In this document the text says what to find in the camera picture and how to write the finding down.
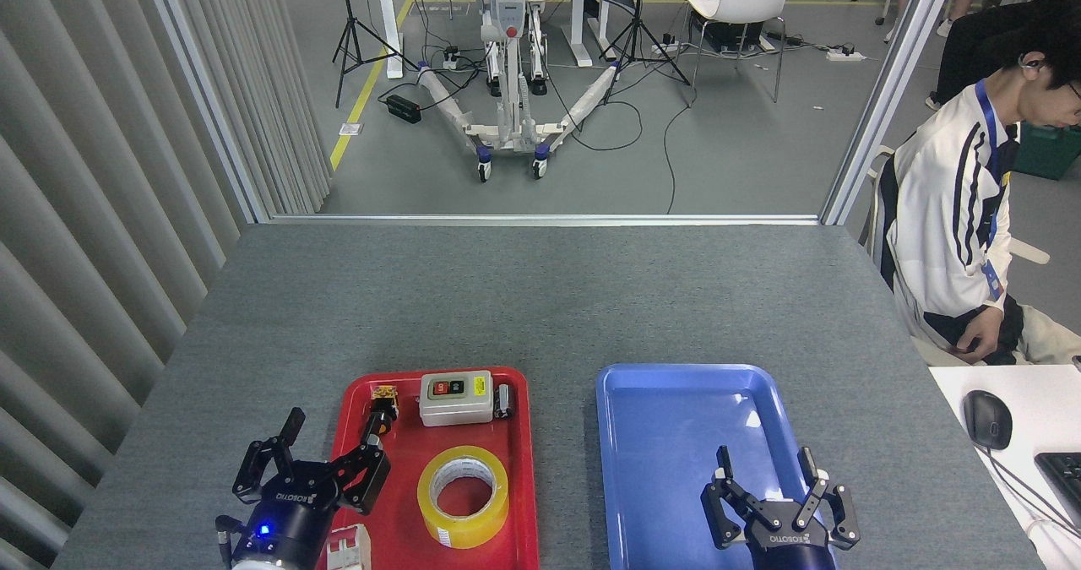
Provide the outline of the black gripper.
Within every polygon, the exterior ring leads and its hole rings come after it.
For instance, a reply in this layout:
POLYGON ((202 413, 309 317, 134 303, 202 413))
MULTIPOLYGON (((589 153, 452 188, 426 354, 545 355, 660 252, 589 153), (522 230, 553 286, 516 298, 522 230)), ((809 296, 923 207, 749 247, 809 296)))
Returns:
POLYGON ((331 464, 293 462, 291 448, 305 419, 302 408, 292 408, 278 435, 246 447, 233 494, 255 508, 240 528, 233 569, 313 569, 339 506, 361 515, 375 508, 391 469, 386 452, 359 445, 331 464), (277 475, 263 483, 271 461, 277 475))
POLYGON ((808 485, 802 504, 755 498, 735 481, 728 446, 719 447, 716 455, 719 467, 700 501, 718 551, 742 542, 752 553, 757 569, 835 569, 828 547, 850 551, 860 542, 852 493, 816 466, 809 447, 800 447, 796 455, 808 485), (835 527, 828 532, 815 517, 823 502, 833 513, 835 527), (745 521, 744 529, 725 515, 725 504, 745 521))

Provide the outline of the person's hand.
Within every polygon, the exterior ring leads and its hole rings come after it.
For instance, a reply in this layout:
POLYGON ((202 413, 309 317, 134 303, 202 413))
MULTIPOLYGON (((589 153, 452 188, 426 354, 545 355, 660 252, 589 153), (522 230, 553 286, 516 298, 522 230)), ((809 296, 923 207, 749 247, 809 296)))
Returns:
POLYGON ((980 311, 969 320, 965 331, 953 344, 951 354, 969 364, 985 360, 997 349, 1004 311, 997 306, 983 306, 980 311))

